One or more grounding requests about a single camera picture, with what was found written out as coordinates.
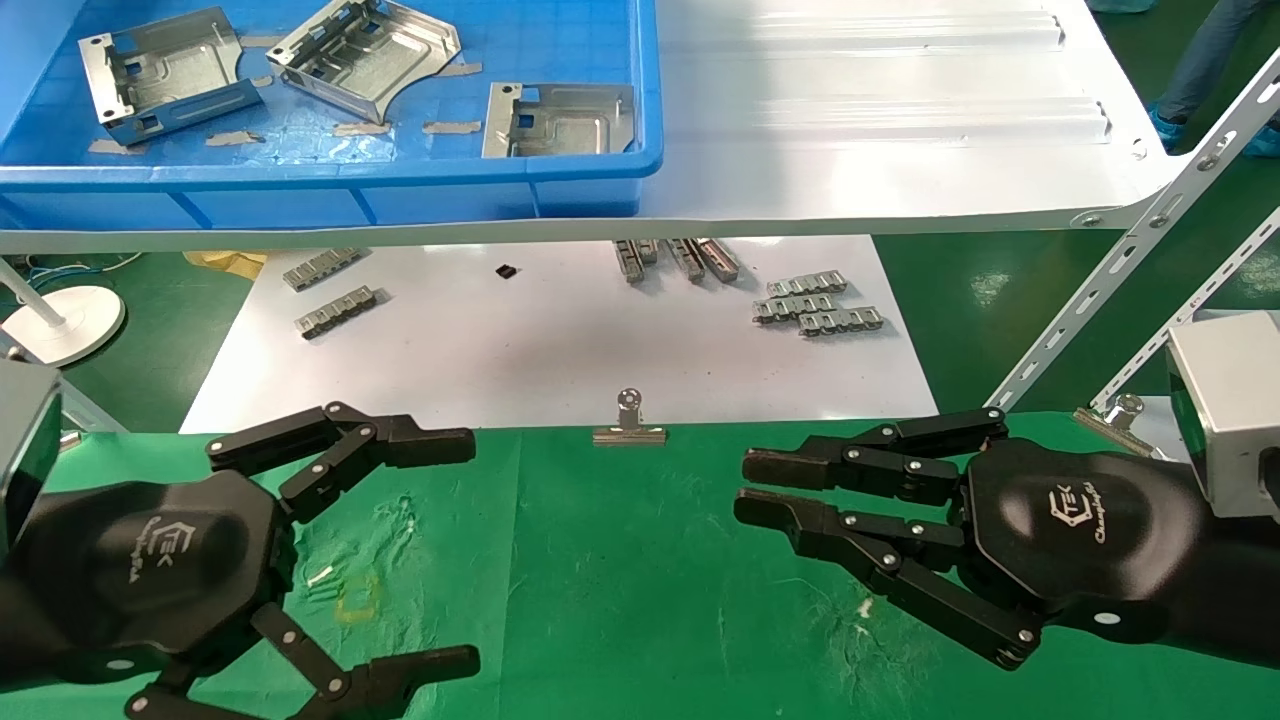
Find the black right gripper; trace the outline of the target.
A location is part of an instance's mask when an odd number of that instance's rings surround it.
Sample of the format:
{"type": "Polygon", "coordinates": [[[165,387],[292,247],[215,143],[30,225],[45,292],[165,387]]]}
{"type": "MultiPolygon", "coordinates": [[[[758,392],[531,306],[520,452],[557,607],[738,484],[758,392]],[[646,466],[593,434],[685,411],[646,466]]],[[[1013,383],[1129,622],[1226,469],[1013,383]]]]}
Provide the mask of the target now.
{"type": "Polygon", "coordinates": [[[790,451],[750,448],[742,460],[754,483],[948,503],[961,484],[950,459],[980,451],[966,466],[972,547],[959,527],[763,489],[741,489],[733,515],[785,533],[797,556],[841,566],[1006,671],[1041,647],[1043,624],[1120,643],[1211,642],[1201,579],[1212,514],[1193,471],[1021,438],[982,451],[1007,436],[1005,413],[980,407],[849,438],[809,436],[790,451]],[[948,579],[952,570],[970,591],[948,579]]]}

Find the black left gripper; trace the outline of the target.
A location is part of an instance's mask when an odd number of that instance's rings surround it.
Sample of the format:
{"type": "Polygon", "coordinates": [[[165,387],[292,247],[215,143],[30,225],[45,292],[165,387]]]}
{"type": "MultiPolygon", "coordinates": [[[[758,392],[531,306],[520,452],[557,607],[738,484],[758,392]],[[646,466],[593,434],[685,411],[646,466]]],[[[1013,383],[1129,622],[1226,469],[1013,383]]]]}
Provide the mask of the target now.
{"type": "Polygon", "coordinates": [[[128,719],[250,719],[188,691],[260,635],[314,687],[293,719],[402,719],[420,688],[479,673],[472,644],[340,669],[276,605],[296,559],[276,498],[237,471],[44,495],[20,532],[20,687],[170,664],[131,697],[128,719]]]}

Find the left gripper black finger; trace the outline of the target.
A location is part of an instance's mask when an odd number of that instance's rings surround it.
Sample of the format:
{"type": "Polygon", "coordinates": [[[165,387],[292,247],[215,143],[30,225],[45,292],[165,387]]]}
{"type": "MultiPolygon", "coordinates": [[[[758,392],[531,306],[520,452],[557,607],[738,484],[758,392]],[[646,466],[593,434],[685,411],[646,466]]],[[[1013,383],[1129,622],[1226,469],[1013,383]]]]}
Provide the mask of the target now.
{"type": "Polygon", "coordinates": [[[207,445],[214,471],[244,477],[307,460],[278,488],[284,514],[310,523],[380,466],[429,468],[476,456],[467,428],[425,430],[407,414],[367,415],[330,402],[216,438],[207,445]]]}

